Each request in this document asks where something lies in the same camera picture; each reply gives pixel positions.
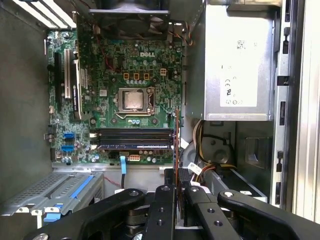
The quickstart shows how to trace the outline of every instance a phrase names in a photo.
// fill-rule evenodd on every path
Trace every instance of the cpu socket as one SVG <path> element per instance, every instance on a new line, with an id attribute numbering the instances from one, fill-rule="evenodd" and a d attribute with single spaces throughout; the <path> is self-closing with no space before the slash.
<path id="1" fill-rule="evenodd" d="M 155 88 L 119 88 L 114 98 L 119 112 L 126 115 L 154 115 L 155 114 Z"/>

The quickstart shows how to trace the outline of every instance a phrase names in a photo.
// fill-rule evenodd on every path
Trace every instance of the screw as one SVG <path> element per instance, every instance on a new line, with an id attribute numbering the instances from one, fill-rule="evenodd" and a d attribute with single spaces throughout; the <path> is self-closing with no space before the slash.
<path id="1" fill-rule="evenodd" d="M 221 227 L 223 225 L 223 223 L 221 221 L 215 221 L 214 225 Z"/>
<path id="2" fill-rule="evenodd" d="M 46 233 L 41 233 L 40 235 L 33 238 L 33 240 L 48 240 L 49 236 Z"/>
<path id="3" fill-rule="evenodd" d="M 162 219 L 159 219 L 159 220 L 156 222 L 156 224 L 157 224 L 158 226 L 162 226 L 162 225 L 164 224 L 164 221 L 163 221 Z"/>
<path id="4" fill-rule="evenodd" d="M 163 187 L 161 188 L 161 190 L 162 190 L 162 191 L 170 191 L 170 187 L 168 187 L 168 186 L 163 186 Z"/>
<path id="5" fill-rule="evenodd" d="M 199 191 L 199 188 L 196 187 L 196 186 L 193 186 L 193 187 L 191 187 L 191 191 L 192 191 L 192 192 L 198 192 L 198 191 Z"/>
<path id="6" fill-rule="evenodd" d="M 138 196 L 139 193 L 137 191 L 132 191 L 129 193 L 130 196 L 134 197 L 134 196 Z"/>
<path id="7" fill-rule="evenodd" d="M 232 192 L 226 191 L 224 193 L 225 196 L 227 196 L 228 198 L 232 197 L 234 194 Z"/>

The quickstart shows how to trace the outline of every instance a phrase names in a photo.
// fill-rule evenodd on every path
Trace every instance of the dell logo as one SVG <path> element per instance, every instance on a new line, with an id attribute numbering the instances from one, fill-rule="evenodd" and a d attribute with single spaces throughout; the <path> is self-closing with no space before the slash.
<path id="1" fill-rule="evenodd" d="M 149 57 L 149 58 L 155 58 L 156 55 L 154 52 L 140 52 L 140 57 Z"/>

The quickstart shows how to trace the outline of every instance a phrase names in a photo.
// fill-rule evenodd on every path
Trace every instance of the red wire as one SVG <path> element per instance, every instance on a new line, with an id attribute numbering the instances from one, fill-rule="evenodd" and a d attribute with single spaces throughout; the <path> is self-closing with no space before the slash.
<path id="1" fill-rule="evenodd" d="M 98 45 L 100 47 L 101 53 L 102 53 L 102 55 L 104 57 L 105 64 L 109 67 L 109 69 L 114 70 L 113 67 L 110 66 L 109 63 L 108 63 L 108 58 L 107 58 L 107 56 L 105 54 L 104 48 L 102 47 L 100 39 L 99 39 L 98 36 L 96 36 L 96 42 L 98 43 Z"/>
<path id="2" fill-rule="evenodd" d="M 109 179 L 109 178 L 107 178 L 106 176 L 104 176 L 104 179 L 105 179 L 105 180 L 107 180 L 109 183 L 111 183 L 111 184 L 113 184 L 113 185 L 117 186 L 118 188 L 121 188 L 121 185 L 120 185 L 119 183 L 116 183 L 116 182 L 114 182 L 114 181 L 110 180 L 110 179 Z"/>

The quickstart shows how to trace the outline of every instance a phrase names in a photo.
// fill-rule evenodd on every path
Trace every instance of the ram slot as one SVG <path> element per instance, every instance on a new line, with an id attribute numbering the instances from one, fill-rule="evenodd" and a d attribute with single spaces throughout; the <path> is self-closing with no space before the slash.
<path id="1" fill-rule="evenodd" d="M 170 150 L 173 144 L 170 128 L 99 128 L 92 136 L 98 149 Z"/>

